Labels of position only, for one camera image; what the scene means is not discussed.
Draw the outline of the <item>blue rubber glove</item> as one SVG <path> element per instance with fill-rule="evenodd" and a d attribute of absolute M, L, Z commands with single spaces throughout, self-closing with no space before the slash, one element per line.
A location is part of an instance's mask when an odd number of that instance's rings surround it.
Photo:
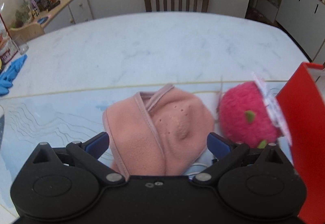
<path fill-rule="evenodd" d="M 0 95 L 5 96 L 9 93 L 9 88 L 13 86 L 13 80 L 17 77 L 18 73 L 22 69 L 27 55 L 23 55 L 13 61 L 10 66 L 1 73 L 1 83 L 0 83 Z"/>

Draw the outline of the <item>red white cardboard box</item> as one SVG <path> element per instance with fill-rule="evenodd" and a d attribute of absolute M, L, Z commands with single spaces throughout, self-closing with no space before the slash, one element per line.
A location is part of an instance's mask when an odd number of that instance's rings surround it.
<path fill-rule="evenodd" d="M 324 66 L 301 63 L 276 98 L 291 134 L 294 166 L 307 187 L 299 217 L 324 223 Z"/>

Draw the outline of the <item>red printed package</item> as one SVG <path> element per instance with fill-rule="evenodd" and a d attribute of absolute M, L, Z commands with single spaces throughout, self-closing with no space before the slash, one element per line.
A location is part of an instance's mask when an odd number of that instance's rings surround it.
<path fill-rule="evenodd" d="M 1 43 L 0 43 L 0 57 L 2 65 L 6 65 L 16 55 L 18 49 L 14 44 L 4 20 L 1 17 Z"/>

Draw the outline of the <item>white wooden sideboard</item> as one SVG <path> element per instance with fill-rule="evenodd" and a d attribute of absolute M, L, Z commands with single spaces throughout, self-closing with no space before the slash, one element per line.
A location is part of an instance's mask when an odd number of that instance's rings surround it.
<path fill-rule="evenodd" d="M 93 20 L 89 0 L 62 0 L 49 12 L 41 12 L 39 17 L 20 27 L 9 29 L 12 38 L 20 36 L 30 41 L 44 34 L 75 24 Z"/>

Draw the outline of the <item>clear glass jar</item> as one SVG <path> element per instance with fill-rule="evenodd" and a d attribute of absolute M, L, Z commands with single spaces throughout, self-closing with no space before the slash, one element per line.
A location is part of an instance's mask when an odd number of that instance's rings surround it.
<path fill-rule="evenodd" d="M 24 38 L 21 35 L 16 35 L 15 37 L 13 37 L 13 41 L 16 44 L 19 53 L 21 55 L 26 54 L 26 52 L 29 49 L 29 46 L 26 43 L 26 41 L 24 40 Z"/>

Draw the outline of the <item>pink plush toy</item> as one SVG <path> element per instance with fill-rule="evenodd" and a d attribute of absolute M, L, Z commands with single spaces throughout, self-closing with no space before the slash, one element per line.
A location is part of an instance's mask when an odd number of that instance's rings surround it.
<path fill-rule="evenodd" d="M 263 96 L 253 81 L 229 89 L 221 97 L 219 124 L 225 138 L 257 148 L 262 142 L 273 143 L 282 135 L 272 122 Z"/>

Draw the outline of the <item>white cabinet row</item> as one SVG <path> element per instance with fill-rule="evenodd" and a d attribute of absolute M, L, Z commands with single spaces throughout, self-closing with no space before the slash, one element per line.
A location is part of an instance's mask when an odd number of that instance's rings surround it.
<path fill-rule="evenodd" d="M 324 4 L 320 0 L 282 0 L 275 19 L 314 59 L 324 43 Z"/>

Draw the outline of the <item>pink fleece hat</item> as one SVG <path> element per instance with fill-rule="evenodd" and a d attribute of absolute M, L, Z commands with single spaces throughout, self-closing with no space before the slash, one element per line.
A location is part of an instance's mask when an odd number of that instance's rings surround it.
<path fill-rule="evenodd" d="M 183 174 L 207 148 L 214 118 L 192 93 L 167 84 L 137 92 L 109 106 L 102 116 L 114 160 L 125 178 Z"/>

